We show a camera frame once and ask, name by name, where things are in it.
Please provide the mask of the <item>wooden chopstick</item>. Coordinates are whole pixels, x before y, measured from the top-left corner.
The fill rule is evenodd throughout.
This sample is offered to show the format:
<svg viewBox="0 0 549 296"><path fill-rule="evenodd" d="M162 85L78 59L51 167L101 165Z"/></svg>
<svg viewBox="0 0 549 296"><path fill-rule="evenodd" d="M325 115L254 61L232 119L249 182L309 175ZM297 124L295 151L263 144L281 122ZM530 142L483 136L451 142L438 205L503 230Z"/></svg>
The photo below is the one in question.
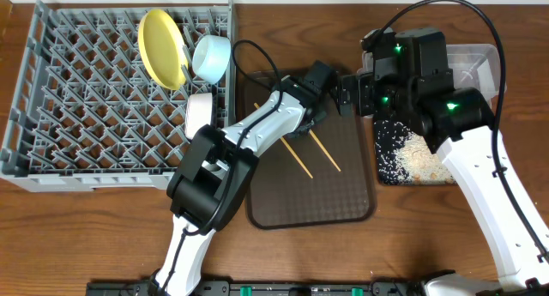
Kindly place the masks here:
<svg viewBox="0 0 549 296"><path fill-rule="evenodd" d="M320 139L317 137L317 135L315 134L315 132L313 130L310 130L309 131L309 135L312 137L312 139L314 140L314 142L317 144L317 146L323 151L324 155L329 159L329 161L331 162L331 164L335 167L335 169L338 171L338 172L341 172L341 168L339 167L339 165L336 163L336 161L334 160L334 158L332 157L332 155L329 153L329 151L324 147L323 143L320 141Z"/></svg>
<svg viewBox="0 0 549 296"><path fill-rule="evenodd" d="M282 144L286 147L286 149L289 151L291 156L297 161L297 163L300 165L300 167L304 170L304 172L308 175L309 178L313 179L313 175L305 165L305 163L299 158L299 156L296 154L296 152L293 150L293 148L290 146L290 144L287 142L287 140L284 137L280 138Z"/></svg>

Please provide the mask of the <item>pink bowl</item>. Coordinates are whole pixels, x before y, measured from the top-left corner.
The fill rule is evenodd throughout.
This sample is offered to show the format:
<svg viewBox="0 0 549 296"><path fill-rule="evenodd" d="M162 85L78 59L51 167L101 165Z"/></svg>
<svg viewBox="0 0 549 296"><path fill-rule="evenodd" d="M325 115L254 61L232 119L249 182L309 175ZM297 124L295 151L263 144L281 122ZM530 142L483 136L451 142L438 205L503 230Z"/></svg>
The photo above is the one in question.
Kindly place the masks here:
<svg viewBox="0 0 549 296"><path fill-rule="evenodd" d="M184 134L192 140L194 135L206 124L212 123L213 95L211 93L192 94L186 104Z"/></svg>

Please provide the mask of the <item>light blue bowl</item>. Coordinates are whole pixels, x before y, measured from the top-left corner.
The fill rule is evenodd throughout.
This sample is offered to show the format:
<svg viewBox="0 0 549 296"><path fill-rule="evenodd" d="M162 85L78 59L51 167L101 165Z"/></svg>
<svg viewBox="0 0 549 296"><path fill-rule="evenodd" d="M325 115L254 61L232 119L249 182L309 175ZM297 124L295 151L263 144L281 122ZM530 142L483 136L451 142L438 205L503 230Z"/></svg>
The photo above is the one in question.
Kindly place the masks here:
<svg viewBox="0 0 549 296"><path fill-rule="evenodd" d="M225 74L231 56L231 42L227 37L205 35L198 42L191 68L202 80L215 84Z"/></svg>

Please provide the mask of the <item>yellow plate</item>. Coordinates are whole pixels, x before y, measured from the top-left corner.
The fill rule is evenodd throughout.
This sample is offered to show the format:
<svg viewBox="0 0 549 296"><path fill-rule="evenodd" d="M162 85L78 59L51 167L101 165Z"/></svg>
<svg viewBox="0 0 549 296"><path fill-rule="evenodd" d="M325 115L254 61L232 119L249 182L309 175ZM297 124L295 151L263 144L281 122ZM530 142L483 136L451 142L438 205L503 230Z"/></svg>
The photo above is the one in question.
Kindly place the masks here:
<svg viewBox="0 0 549 296"><path fill-rule="evenodd" d="M146 71L163 88L178 90L186 83L184 48L177 24L163 9L151 9L141 18L138 49Z"/></svg>

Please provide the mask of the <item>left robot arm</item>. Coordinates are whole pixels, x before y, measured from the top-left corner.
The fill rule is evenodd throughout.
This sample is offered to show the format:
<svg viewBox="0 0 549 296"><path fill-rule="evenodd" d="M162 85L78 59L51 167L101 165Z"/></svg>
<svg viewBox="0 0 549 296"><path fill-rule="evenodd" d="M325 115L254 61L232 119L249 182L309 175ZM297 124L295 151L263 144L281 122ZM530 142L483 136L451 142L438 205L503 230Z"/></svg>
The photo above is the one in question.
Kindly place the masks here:
<svg viewBox="0 0 549 296"><path fill-rule="evenodd" d="M316 61L298 78L284 76L265 103L222 130L205 124L194 135L166 190L173 214L164 265L150 278L150 295L189 295L216 232L238 211L260 156L286 135L305 135L326 116L323 100L336 72Z"/></svg>

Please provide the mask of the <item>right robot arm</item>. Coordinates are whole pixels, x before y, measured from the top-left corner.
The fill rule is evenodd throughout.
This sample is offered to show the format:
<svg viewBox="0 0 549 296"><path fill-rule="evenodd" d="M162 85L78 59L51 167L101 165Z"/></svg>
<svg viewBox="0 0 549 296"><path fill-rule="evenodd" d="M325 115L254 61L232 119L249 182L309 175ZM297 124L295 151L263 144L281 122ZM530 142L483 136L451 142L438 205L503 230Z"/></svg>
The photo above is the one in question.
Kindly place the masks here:
<svg viewBox="0 0 549 296"><path fill-rule="evenodd" d="M376 36L373 70L338 79L340 114L388 118L423 136L466 197L498 272L492 283L443 271L409 294L546 295L548 228L510 164L486 99L476 88L455 88L443 33L372 31L365 40Z"/></svg>

